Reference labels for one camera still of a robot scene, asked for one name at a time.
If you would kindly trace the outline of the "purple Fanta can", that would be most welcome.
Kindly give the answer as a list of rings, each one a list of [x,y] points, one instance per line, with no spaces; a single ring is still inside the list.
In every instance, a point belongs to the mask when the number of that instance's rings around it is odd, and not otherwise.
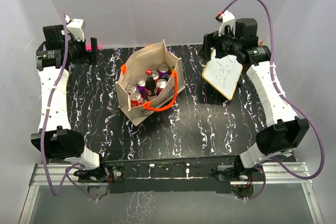
[[[126,86],[125,90],[128,94],[132,94],[133,92],[137,92],[137,86],[130,84]]]
[[[171,69],[167,64],[159,65],[157,71],[161,79],[169,81],[169,78],[171,76]]]
[[[137,80],[137,90],[142,94],[142,95],[146,95],[145,92],[145,82],[146,82],[146,78],[140,78]]]

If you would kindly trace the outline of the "red Coke can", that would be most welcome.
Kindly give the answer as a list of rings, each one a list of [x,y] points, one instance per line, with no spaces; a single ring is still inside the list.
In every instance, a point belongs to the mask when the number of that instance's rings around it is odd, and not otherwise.
[[[132,92],[129,95],[129,98],[130,98],[130,104],[132,108],[142,106],[144,104],[142,94],[139,91]]]
[[[163,91],[163,89],[166,87],[166,85],[167,85],[167,80],[165,79],[158,80],[156,83],[156,88],[157,88],[156,94],[159,95]]]
[[[157,71],[152,71],[152,77],[155,82],[158,82],[160,80],[160,74]]]

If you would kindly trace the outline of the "canvas bag with orange handles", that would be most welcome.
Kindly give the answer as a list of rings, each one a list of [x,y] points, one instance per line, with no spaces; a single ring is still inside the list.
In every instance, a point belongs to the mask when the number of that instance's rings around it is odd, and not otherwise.
[[[167,86],[154,100],[132,108],[129,94],[125,90],[126,86],[136,84],[138,79],[145,77],[147,69],[156,70],[159,65],[164,63],[170,67],[175,66],[177,75],[170,76]],[[185,89],[182,59],[168,51],[165,41],[148,45],[133,53],[122,65],[115,87],[119,108],[137,126],[154,112],[170,109],[174,105],[177,95]]]

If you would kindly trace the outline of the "dark Pepsi bottle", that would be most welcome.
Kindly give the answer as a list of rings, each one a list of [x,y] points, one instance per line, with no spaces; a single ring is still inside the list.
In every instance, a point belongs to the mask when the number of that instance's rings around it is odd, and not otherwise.
[[[145,71],[146,74],[146,80],[145,80],[145,92],[146,92],[146,96],[147,96],[147,100],[148,101],[152,101],[157,97],[157,86],[156,86],[156,82],[152,76],[152,70],[151,69],[147,69]]]

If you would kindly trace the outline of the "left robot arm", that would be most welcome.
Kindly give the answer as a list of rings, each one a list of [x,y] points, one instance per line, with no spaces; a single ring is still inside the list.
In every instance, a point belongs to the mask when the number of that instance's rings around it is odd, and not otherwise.
[[[36,50],[36,68],[41,83],[41,119],[31,143],[46,159],[63,159],[79,163],[75,172],[81,179],[98,182],[108,177],[101,157],[85,146],[81,133],[71,129],[67,112],[67,84],[70,65],[94,65],[98,57],[97,39],[91,38],[86,49],[85,22],[72,19],[66,26],[43,27],[45,41]]]

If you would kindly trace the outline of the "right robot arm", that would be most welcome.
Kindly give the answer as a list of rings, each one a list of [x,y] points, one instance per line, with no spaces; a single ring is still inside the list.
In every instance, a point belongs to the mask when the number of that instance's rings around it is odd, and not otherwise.
[[[277,155],[290,156],[298,147],[309,123],[298,117],[291,105],[281,96],[282,89],[270,63],[271,52],[258,44],[257,22],[253,18],[235,19],[224,12],[216,18],[220,28],[204,35],[199,52],[206,60],[203,79],[231,99],[242,71],[252,81],[266,116],[267,127],[257,133],[255,144],[236,156],[232,167],[217,171],[218,175],[247,180],[257,171],[257,165]]]

